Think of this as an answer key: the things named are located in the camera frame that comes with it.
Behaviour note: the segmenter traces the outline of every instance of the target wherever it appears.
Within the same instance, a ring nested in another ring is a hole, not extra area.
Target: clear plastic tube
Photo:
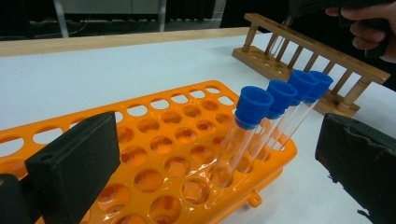
[[[288,109],[290,110],[286,112],[288,115],[279,122],[276,132],[271,135],[266,147],[282,150],[333,82],[331,77],[321,72],[311,71],[308,75],[312,76],[318,84],[302,103]]]
[[[210,181],[222,188],[228,187],[233,180],[233,172],[244,155],[248,143],[256,132],[258,125],[250,130],[241,128],[237,123],[242,122],[237,117],[230,125],[222,144],[222,150],[218,156],[210,176]]]
[[[273,101],[272,95],[260,88],[242,89],[233,122],[221,143],[221,150],[210,175],[213,184],[226,188],[232,183],[233,172]]]
[[[270,81],[267,90],[274,97],[274,102],[261,122],[259,133],[254,135],[248,150],[238,164],[237,169],[242,173],[248,173],[256,159],[265,158],[269,154],[269,150],[264,146],[281,121],[286,108],[290,106],[297,95],[297,90],[288,83],[279,80]]]
[[[312,75],[300,70],[293,70],[288,80],[288,83],[293,86],[298,93],[292,101],[290,107],[286,110],[282,120],[279,122],[276,129],[271,134],[271,137],[268,139],[266,143],[266,147],[268,148],[268,150],[272,149],[273,147],[276,147],[276,149],[280,149],[281,146],[276,146],[279,145],[277,141],[282,136],[282,133],[285,132],[294,115],[296,113],[300,113],[298,112],[298,109],[301,105],[301,102],[318,85],[318,81]]]
[[[277,124],[281,119],[263,119],[260,127],[258,128],[258,133],[255,134],[249,144],[248,150],[245,152],[243,158],[238,164],[238,171],[241,173],[250,172],[251,166],[256,159],[261,157],[265,158],[269,151],[265,146],[267,139],[271,136]]]
[[[295,106],[295,108],[293,108],[294,111],[290,112],[292,113],[291,119],[284,119],[284,122],[282,122],[282,120],[280,121],[278,132],[271,136],[266,146],[271,149],[282,150],[286,142],[295,133],[317,102],[318,101],[315,101],[313,104],[303,102]]]

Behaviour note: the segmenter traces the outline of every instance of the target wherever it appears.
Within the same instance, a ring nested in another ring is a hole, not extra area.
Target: black handle
[[[384,56],[387,50],[387,45],[390,38],[390,27],[388,20],[385,19],[372,19],[365,21],[369,26],[375,28],[376,30],[381,30],[385,32],[385,39],[378,43],[374,49],[367,49],[364,51],[364,56],[367,58],[378,58]]]
[[[343,16],[341,16],[341,8],[338,8],[338,13],[340,15],[338,17],[338,24],[341,27],[353,24],[354,21],[345,19]],[[389,38],[391,35],[391,33],[390,33],[391,30],[389,27],[388,20],[371,19],[371,20],[366,20],[364,22],[366,22],[366,24],[369,25],[370,27],[375,28],[376,30],[385,31],[385,33],[386,33],[385,39],[382,40],[380,43],[378,43],[378,46],[376,46],[374,49],[366,49],[364,51],[364,56],[366,58],[378,58],[378,57],[384,56],[385,51],[387,49],[388,42],[389,42]]]

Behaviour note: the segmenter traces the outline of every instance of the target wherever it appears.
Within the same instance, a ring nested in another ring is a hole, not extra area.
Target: black object
[[[0,40],[34,38],[22,0],[0,1]]]
[[[1,223],[27,223],[15,222],[26,217],[23,211],[29,213],[29,223],[40,216],[49,224],[79,223],[120,165],[114,112],[84,119],[25,164],[28,176],[20,182],[22,191],[15,187],[15,180],[9,180],[8,191],[0,198],[8,198],[0,203],[8,203],[11,198],[19,201],[19,206],[7,209],[7,215],[0,213]]]
[[[212,19],[216,0],[167,0],[166,20]]]
[[[326,114],[315,158],[369,211],[373,223],[396,223],[394,138],[355,119]]]
[[[0,220],[2,223],[30,223],[15,175],[0,175]]]
[[[290,15],[293,18],[300,17],[305,14],[313,13],[316,11],[324,10],[328,7],[352,7],[352,8],[360,8],[360,7],[368,7],[378,4],[383,4],[386,2],[390,2],[393,0],[290,0]],[[340,25],[349,25],[349,22],[345,24],[346,20],[341,19]],[[390,26],[387,20],[384,19],[373,19],[366,20],[366,23],[376,30],[382,30],[387,34],[387,38],[384,39],[378,46],[374,49],[367,49],[364,51],[364,55],[370,58],[376,58],[383,56],[385,54],[385,50],[390,40]]]
[[[289,15],[288,8],[289,0],[227,0],[220,28],[249,27],[250,22],[244,19],[246,13],[259,13],[272,21],[282,23]],[[338,18],[330,17],[324,11],[317,11],[294,19],[291,29],[390,73],[392,76],[383,85],[396,91],[396,63],[365,57],[360,49],[353,47],[354,35],[350,33],[349,27],[339,26]]]

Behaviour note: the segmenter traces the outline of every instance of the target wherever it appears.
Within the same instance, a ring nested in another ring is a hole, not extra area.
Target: blue screw cap
[[[272,95],[261,88],[253,86],[242,88],[236,104],[236,123],[242,129],[254,129],[265,117],[273,101]]]
[[[277,119],[283,115],[297,95],[297,90],[294,87],[281,80],[271,80],[267,91],[274,98],[268,116],[266,116],[268,119]]]
[[[293,70],[288,83],[297,90],[297,95],[290,105],[299,105],[318,85],[318,81],[312,75],[300,70]]]
[[[330,85],[332,85],[333,80],[329,75],[318,71],[310,71],[308,74],[318,81],[318,85],[312,90],[308,97],[305,98],[307,103],[313,104],[326,93]]]

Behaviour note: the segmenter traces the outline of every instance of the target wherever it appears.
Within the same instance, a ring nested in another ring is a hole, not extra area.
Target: wooden rack peg
[[[245,45],[242,48],[234,49],[233,56],[268,79],[288,80],[303,49],[312,51],[312,56],[306,63],[303,69],[304,71],[311,70],[319,56],[329,60],[329,63],[322,70],[326,74],[329,74],[337,64],[346,69],[344,74],[340,74],[340,79],[333,89],[328,90],[317,103],[315,109],[323,115],[325,113],[335,113],[352,117],[360,108],[354,104],[355,101],[370,83],[382,84],[390,76],[390,74],[370,64],[354,59],[261,15],[248,13],[245,15],[245,19],[251,22]],[[259,27],[273,33],[265,50],[251,46]],[[271,51],[276,44],[276,40],[279,38],[283,38],[282,47],[277,55],[272,55]],[[298,47],[293,53],[291,60],[288,63],[284,63],[281,60],[290,42],[296,44]],[[343,97],[338,93],[352,74],[361,77],[347,92],[346,96]]]

